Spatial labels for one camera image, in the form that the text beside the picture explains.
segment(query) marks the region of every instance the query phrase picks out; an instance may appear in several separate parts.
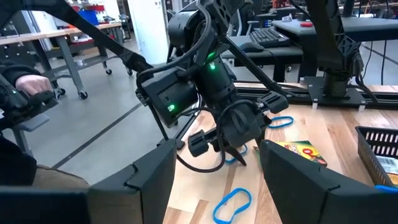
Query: blue container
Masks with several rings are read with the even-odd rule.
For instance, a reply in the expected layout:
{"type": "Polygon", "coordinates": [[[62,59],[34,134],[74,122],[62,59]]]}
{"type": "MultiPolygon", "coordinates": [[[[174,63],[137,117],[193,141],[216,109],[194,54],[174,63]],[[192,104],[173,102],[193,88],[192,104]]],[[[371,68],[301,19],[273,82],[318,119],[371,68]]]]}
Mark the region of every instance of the blue container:
{"type": "Polygon", "coordinates": [[[79,11],[79,15],[85,18],[89,23],[93,24],[94,26],[100,24],[94,10],[81,10],[79,11]]]}

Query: concrete floor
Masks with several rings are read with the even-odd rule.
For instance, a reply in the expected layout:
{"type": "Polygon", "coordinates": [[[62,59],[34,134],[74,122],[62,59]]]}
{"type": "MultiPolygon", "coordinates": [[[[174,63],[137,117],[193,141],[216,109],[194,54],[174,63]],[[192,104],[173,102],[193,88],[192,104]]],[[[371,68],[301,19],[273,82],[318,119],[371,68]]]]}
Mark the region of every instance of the concrete floor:
{"type": "MultiPolygon", "coordinates": [[[[137,51],[134,41],[126,43],[126,46],[137,51]]],[[[383,53],[383,42],[375,42],[373,50],[383,53]]],[[[398,60],[394,53],[397,50],[398,42],[389,41],[387,56],[391,60],[398,60]]],[[[361,47],[361,53],[366,63],[370,51],[361,47]]],[[[381,56],[372,53],[366,84],[380,85],[381,61],[381,56]]],[[[62,63],[54,61],[52,65],[62,63]]],[[[385,85],[398,85],[397,64],[386,60],[385,85]]],[[[70,79],[59,80],[59,85],[67,91],[66,97],[45,113],[50,117],[47,124],[27,133],[27,140],[39,164],[60,166],[61,170],[95,184],[154,149],[162,139],[149,109],[139,106],[134,93],[136,78],[127,75],[119,59],[110,60],[108,67],[113,70],[112,75],[105,74],[101,64],[80,71],[89,95],[84,101],[78,98],[70,79]]],[[[288,82],[297,80],[298,67],[294,65],[293,70],[286,74],[288,82]]],[[[272,75],[272,69],[272,66],[263,68],[268,75],[272,75]]],[[[239,80],[256,80],[246,68],[233,70],[239,80]]],[[[181,118],[177,127],[168,129],[169,136],[177,133],[186,121],[187,118],[181,118]]],[[[10,130],[6,130],[4,135],[14,140],[10,130]]]]}

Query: blue rubber band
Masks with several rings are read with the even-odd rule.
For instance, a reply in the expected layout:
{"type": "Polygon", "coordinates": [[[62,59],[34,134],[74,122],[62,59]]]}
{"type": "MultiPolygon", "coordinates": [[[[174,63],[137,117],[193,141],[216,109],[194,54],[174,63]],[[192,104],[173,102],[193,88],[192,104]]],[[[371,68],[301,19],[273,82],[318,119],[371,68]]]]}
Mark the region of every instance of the blue rubber band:
{"type": "Polygon", "coordinates": [[[250,204],[251,204],[251,200],[252,200],[252,197],[251,197],[251,194],[250,194],[250,192],[249,192],[248,190],[246,190],[246,189],[244,189],[244,188],[241,188],[241,187],[238,187],[238,188],[234,189],[231,193],[229,193],[228,195],[226,195],[226,196],[219,202],[219,204],[214,208],[214,210],[213,210],[213,220],[214,220],[214,222],[217,223],[217,224],[230,224],[230,223],[232,223],[232,221],[234,220],[235,215],[237,215],[237,214],[239,214],[239,213],[241,213],[241,212],[243,212],[243,211],[245,211],[246,209],[249,208],[249,206],[250,206],[250,204]],[[244,193],[246,193],[246,195],[248,195],[249,202],[246,203],[245,205],[243,205],[242,207],[238,208],[238,209],[234,212],[234,214],[232,215],[230,221],[225,221],[225,220],[220,220],[220,219],[218,219],[218,218],[216,217],[216,214],[217,214],[218,209],[220,209],[221,206],[223,206],[224,204],[226,204],[227,201],[228,201],[229,199],[231,199],[232,197],[234,197],[234,196],[235,196],[237,193],[239,193],[239,192],[244,192],[244,193]]]}
{"type": "Polygon", "coordinates": [[[293,117],[291,117],[291,116],[279,116],[279,117],[272,118],[271,121],[274,122],[274,121],[279,121],[282,119],[289,119],[290,121],[288,123],[284,123],[284,124],[280,124],[280,125],[275,125],[275,126],[270,125],[270,126],[268,126],[268,128],[272,128],[272,129],[284,128],[286,126],[293,124],[293,121],[294,121],[293,117]]]}
{"type": "MultiPolygon", "coordinates": [[[[245,145],[244,145],[244,151],[242,151],[242,152],[240,153],[240,155],[241,155],[241,156],[244,156],[247,152],[248,152],[248,146],[245,144],[245,145]]],[[[228,164],[228,165],[234,163],[235,161],[236,161],[236,158],[235,158],[235,157],[232,158],[232,159],[230,159],[230,160],[225,159],[225,163],[228,164]]]]}

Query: wire basket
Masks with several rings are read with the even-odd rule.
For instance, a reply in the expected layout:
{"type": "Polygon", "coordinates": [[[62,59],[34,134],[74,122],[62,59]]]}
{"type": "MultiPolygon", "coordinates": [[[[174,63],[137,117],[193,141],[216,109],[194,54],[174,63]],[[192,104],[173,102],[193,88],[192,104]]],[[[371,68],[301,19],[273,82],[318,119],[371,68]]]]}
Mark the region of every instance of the wire basket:
{"type": "Polygon", "coordinates": [[[375,185],[395,187],[376,156],[398,158],[398,130],[355,127],[358,155],[375,185]]]}

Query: wooden tabletop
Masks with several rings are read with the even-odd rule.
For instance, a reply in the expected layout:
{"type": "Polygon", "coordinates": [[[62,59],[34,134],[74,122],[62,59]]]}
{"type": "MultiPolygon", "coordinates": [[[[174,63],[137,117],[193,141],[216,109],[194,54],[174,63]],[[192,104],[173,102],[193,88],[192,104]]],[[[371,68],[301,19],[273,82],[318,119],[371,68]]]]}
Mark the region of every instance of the wooden tabletop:
{"type": "MultiPolygon", "coordinates": [[[[113,24],[101,24],[96,27],[98,29],[108,29],[108,28],[119,27],[119,26],[121,26],[120,22],[113,23],[113,24]]],[[[14,43],[19,43],[19,42],[39,40],[39,39],[51,38],[51,37],[59,37],[59,36],[64,36],[64,35],[77,34],[80,32],[81,32],[81,30],[79,30],[77,28],[70,28],[70,29],[54,30],[54,31],[50,31],[50,32],[40,32],[40,33],[32,33],[32,34],[6,36],[6,37],[0,37],[0,45],[14,44],[14,43]]]]}
{"type": "MultiPolygon", "coordinates": [[[[261,84],[243,84],[236,86],[263,87],[261,84]]],[[[371,86],[375,91],[398,91],[398,86],[371,86]]],[[[398,128],[398,111],[322,108],[313,110],[311,106],[290,105],[279,114],[269,117],[289,115],[294,118],[293,125],[282,129],[267,129],[266,139],[271,141],[310,141],[328,163],[328,168],[373,185],[357,153],[357,134],[355,126],[373,126],[380,128],[398,128]]],[[[213,118],[207,112],[199,114],[183,137],[203,129],[207,131],[215,126],[213,118]]],[[[235,216],[233,224],[274,224],[281,223],[267,184],[259,167],[253,146],[255,141],[247,143],[249,151],[244,156],[247,166],[238,163],[225,165],[221,170],[200,174],[193,172],[177,161],[169,207],[164,223],[214,223],[214,207],[224,195],[236,187],[244,187],[253,196],[251,206],[235,216]]],[[[209,151],[199,157],[192,157],[187,146],[179,154],[189,164],[208,169],[220,163],[220,155],[209,151]]],[[[236,195],[218,212],[218,218],[229,220],[233,212],[247,203],[245,195],[236,195]]]]}

